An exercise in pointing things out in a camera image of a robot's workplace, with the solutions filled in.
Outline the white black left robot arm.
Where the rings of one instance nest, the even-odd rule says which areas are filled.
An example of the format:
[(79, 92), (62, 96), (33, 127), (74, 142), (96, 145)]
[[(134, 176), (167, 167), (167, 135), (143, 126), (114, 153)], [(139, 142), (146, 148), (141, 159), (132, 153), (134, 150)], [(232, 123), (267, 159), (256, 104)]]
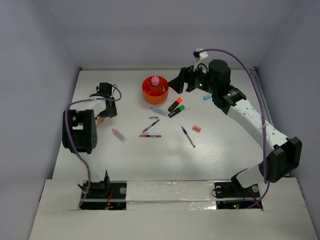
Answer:
[(117, 116), (116, 99), (96, 95), (77, 105), (77, 109), (63, 112), (62, 145), (73, 154), (91, 154), (98, 143), (96, 118)]

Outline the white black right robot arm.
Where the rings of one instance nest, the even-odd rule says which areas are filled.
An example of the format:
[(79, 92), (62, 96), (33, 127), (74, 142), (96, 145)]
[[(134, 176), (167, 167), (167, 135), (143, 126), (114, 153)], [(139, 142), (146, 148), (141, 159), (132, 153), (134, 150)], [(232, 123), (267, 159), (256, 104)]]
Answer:
[(250, 186), (268, 181), (276, 183), (295, 170), (300, 164), (302, 142), (279, 132), (268, 121), (263, 121), (247, 97), (231, 85), (231, 69), (219, 59), (209, 62), (206, 71), (201, 67), (183, 67), (168, 86), (181, 94), (200, 89), (211, 94), (216, 107), (236, 121), (257, 142), (264, 151), (258, 165), (247, 168), (233, 177), (230, 190), (235, 196), (242, 196)]

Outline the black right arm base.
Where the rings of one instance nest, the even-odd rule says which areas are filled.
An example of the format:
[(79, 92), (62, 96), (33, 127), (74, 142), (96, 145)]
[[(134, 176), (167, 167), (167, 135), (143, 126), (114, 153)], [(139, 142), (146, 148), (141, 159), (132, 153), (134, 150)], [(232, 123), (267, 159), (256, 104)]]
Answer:
[(232, 181), (218, 181), (214, 183), (211, 195), (216, 199), (218, 210), (263, 208), (257, 184), (243, 188)]

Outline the orange translucent highlighter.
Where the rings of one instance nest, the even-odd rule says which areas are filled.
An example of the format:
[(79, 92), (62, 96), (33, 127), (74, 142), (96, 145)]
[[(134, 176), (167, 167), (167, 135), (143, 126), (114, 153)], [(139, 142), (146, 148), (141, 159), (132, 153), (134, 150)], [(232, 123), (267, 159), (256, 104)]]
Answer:
[(116, 130), (116, 129), (112, 129), (112, 133), (113, 133), (113, 135), (118, 139), (118, 140), (120, 140), (122, 143), (125, 143), (126, 141), (127, 141), (127, 139), (126, 139), (126, 137), (123, 135), (123, 134), (121, 134), (118, 130)]

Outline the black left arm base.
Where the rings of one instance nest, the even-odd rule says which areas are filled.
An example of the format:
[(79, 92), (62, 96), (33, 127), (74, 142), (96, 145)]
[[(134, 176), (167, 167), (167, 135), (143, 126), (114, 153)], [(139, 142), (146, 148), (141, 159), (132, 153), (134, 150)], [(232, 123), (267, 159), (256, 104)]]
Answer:
[(79, 208), (82, 210), (126, 210), (127, 182), (110, 181), (108, 172), (104, 179), (99, 182), (91, 182), (90, 188), (85, 196), (88, 181), (78, 185), (81, 189)]

